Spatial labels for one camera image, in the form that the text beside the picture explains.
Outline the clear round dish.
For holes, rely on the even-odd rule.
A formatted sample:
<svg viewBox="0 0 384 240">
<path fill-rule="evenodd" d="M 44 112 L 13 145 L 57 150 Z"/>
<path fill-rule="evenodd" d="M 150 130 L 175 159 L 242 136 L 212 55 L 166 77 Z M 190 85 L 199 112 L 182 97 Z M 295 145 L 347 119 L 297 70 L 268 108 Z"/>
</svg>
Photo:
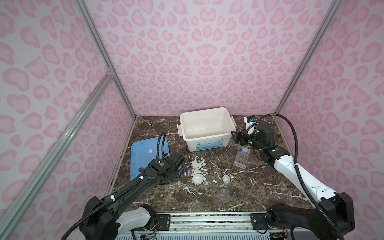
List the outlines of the clear round dish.
<svg viewBox="0 0 384 240">
<path fill-rule="evenodd" d="M 225 201 L 229 197 L 229 193 L 228 193 L 228 191 L 226 189 L 219 189 L 217 191 L 217 194 L 218 194 L 218 199 L 221 200 L 221 201 Z"/>
</svg>

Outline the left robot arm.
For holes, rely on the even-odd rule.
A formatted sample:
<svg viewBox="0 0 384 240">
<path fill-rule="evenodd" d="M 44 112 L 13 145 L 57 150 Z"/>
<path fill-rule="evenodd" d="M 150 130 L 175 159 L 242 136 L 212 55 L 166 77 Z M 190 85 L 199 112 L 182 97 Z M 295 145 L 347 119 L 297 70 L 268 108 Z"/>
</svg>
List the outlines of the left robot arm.
<svg viewBox="0 0 384 240">
<path fill-rule="evenodd" d="M 179 180 L 179 168 L 185 158 L 174 152 L 162 159 L 152 160 L 127 185 L 101 199 L 91 198 L 85 206 L 78 227 L 87 240 L 113 240 L 120 228 L 117 220 L 139 197 L 158 185 Z"/>
</svg>

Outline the clear test tube rack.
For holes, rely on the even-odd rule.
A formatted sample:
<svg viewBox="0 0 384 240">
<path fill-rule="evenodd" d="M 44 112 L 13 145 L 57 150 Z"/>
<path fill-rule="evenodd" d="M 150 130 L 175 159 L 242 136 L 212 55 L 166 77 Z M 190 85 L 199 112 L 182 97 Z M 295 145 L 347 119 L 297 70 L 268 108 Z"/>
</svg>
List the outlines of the clear test tube rack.
<svg viewBox="0 0 384 240">
<path fill-rule="evenodd" d="M 242 148 L 243 151 L 239 152 L 239 149 L 238 149 L 235 157 L 235 161 L 234 161 L 234 166 L 245 170 L 248 165 L 248 160 L 249 160 L 249 155 L 251 150 L 243 146 L 240 146 L 239 148 Z"/>
</svg>

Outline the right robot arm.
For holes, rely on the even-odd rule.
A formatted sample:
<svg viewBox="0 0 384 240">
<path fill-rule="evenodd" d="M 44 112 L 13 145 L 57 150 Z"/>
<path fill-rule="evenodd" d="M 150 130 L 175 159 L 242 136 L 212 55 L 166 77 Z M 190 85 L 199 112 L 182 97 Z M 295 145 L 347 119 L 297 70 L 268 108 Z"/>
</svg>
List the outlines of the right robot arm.
<svg viewBox="0 0 384 240">
<path fill-rule="evenodd" d="M 274 129 L 253 123 L 245 131 L 232 131 L 235 143 L 258 152 L 263 162 L 285 176 L 312 204 L 312 209 L 279 203 L 268 207 L 270 228 L 290 225 L 311 231 L 320 240 L 340 240 L 355 229 L 354 203 L 347 193 L 337 193 L 299 165 L 297 156 L 275 143 Z"/>
</svg>

